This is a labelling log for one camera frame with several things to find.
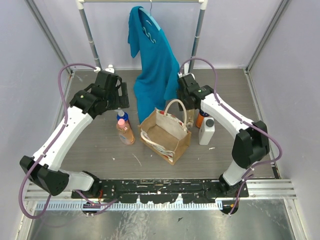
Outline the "white cap clear bottle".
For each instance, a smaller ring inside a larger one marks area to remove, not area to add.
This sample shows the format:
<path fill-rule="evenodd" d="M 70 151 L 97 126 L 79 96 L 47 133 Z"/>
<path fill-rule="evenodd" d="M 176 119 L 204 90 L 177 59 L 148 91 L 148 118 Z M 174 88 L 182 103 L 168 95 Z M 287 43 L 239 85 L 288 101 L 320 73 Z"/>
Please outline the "white cap clear bottle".
<path fill-rule="evenodd" d="M 186 111 L 186 127 L 191 129 L 194 126 L 195 109 L 189 109 Z"/>

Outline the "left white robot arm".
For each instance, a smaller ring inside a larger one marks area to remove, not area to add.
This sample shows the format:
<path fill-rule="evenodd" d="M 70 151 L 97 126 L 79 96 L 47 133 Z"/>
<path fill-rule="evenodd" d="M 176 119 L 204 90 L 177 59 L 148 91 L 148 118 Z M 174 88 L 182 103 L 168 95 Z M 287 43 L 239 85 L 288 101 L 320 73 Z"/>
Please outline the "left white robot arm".
<path fill-rule="evenodd" d="M 97 116 L 129 106 L 126 82 L 112 67 L 99 70 L 95 82 L 74 95 L 67 116 L 43 146 L 32 157 L 23 156 L 20 160 L 28 180 L 52 196 L 80 190 L 88 198 L 97 197 L 99 179 L 87 171 L 65 171 L 62 162 L 78 136 Z"/>

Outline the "blue orange spray bottle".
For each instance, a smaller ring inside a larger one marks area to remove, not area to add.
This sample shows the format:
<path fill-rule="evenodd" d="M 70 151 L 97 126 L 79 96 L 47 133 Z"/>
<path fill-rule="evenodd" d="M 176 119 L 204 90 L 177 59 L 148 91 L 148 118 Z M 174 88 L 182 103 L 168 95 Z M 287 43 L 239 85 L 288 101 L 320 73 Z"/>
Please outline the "blue orange spray bottle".
<path fill-rule="evenodd" d="M 200 128 L 201 125 L 202 125 L 202 122 L 203 122 L 204 118 L 205 118 L 205 117 L 208 117 L 208 116 L 209 116 L 209 114 L 203 112 L 203 111 L 200 109 L 199 112 L 198 112 L 198 116 L 197 116 L 197 119 L 196 119 L 195 126 L 196 126 L 197 128 Z"/>

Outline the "white bottle grey cap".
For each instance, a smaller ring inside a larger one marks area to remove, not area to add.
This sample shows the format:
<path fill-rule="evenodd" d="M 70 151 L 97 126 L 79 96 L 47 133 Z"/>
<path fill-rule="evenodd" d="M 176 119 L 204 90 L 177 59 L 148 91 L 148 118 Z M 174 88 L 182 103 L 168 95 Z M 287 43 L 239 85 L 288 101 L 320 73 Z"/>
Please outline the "white bottle grey cap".
<path fill-rule="evenodd" d="M 208 145 L 215 133 L 215 120 L 205 117 L 198 132 L 198 142 L 201 146 Z"/>

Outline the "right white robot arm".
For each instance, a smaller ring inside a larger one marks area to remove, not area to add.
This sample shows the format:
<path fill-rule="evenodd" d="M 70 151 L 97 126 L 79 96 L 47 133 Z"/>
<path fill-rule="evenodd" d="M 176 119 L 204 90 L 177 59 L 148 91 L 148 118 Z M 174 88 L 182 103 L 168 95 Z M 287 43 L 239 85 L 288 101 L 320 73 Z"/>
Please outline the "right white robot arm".
<path fill-rule="evenodd" d="M 237 191 L 237 184 L 243 175 L 256 162 L 270 152 L 266 124 L 241 116 L 226 104 L 214 89 L 208 85 L 200 87 L 192 73 L 178 75 L 178 99 L 187 110 L 198 109 L 213 117 L 234 139 L 232 162 L 219 177 L 219 191 L 225 197 L 231 197 Z"/>

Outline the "pink cap peach bottle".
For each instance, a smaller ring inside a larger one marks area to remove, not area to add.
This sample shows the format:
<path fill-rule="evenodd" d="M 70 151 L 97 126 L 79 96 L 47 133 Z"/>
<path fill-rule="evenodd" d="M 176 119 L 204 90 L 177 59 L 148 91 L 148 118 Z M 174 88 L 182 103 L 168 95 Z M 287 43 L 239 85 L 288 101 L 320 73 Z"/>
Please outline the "pink cap peach bottle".
<path fill-rule="evenodd" d="M 135 136 L 134 136 L 133 131 L 130 127 L 130 124 L 127 121 L 120 118 L 117 121 L 116 128 L 118 130 L 118 136 L 119 136 L 120 140 L 125 145 L 132 145 L 135 142 Z"/>

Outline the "blue orange pump bottle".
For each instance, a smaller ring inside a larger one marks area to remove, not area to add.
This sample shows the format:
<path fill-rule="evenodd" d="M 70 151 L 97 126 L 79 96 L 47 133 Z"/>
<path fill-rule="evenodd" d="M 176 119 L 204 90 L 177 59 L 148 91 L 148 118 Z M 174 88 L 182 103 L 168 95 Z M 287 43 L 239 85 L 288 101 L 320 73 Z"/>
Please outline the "blue orange pump bottle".
<path fill-rule="evenodd" d="M 117 109 L 115 111 L 117 112 L 116 119 L 119 123 L 121 123 L 122 125 L 130 124 L 129 115 L 125 111 L 123 111 L 122 109 Z"/>

